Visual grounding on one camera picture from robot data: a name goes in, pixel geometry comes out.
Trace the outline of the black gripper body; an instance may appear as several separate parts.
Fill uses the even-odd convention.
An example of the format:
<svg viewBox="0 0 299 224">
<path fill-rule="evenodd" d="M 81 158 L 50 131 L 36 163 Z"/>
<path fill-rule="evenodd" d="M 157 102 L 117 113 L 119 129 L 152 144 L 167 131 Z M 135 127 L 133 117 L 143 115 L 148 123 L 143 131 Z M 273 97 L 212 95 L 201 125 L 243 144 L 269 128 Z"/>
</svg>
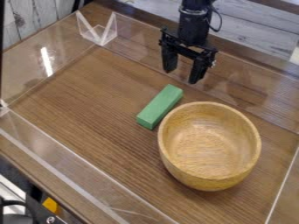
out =
<svg viewBox="0 0 299 224">
<path fill-rule="evenodd" d="M 212 6 L 181 6 L 179 12 L 177 30 L 161 29 L 159 45 L 161 49 L 163 46 L 169 46 L 177 52 L 177 58 L 180 55 L 192 61 L 201 58 L 207 66 L 212 67 L 217 50 L 207 43 L 207 37 L 209 30 L 217 30 L 211 27 L 213 8 Z"/>
</svg>

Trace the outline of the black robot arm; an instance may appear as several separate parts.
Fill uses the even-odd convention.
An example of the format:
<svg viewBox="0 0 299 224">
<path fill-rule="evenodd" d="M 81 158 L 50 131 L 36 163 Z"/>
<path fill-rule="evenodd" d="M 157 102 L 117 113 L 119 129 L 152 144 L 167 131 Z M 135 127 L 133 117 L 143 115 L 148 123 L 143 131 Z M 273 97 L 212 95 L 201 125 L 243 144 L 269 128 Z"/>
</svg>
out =
<svg viewBox="0 0 299 224">
<path fill-rule="evenodd" d="M 165 27 L 160 30 L 163 70 L 169 73 L 177 67 L 179 56 L 192 60 L 188 82 L 195 84 L 204 78 L 209 67 L 215 65 L 219 50 L 208 43 L 209 30 L 217 32 L 211 26 L 212 13 L 219 14 L 213 7 L 216 0 L 181 0 L 179 7 L 180 18 L 176 31 Z"/>
</svg>

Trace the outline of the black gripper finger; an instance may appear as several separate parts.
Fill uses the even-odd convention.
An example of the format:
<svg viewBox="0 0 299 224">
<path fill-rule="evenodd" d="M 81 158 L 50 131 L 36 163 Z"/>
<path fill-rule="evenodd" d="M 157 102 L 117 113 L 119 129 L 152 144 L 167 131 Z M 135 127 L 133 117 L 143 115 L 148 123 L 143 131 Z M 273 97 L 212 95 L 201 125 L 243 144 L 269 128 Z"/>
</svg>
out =
<svg viewBox="0 0 299 224">
<path fill-rule="evenodd" d="M 208 66 L 207 66 L 205 60 L 201 58 L 196 58 L 192 63 L 188 82 L 191 84 L 195 84 L 204 77 L 207 70 L 208 70 Z"/>
<path fill-rule="evenodd" d="M 177 67 L 177 52 L 167 45 L 161 49 L 163 70 L 169 73 Z"/>
</svg>

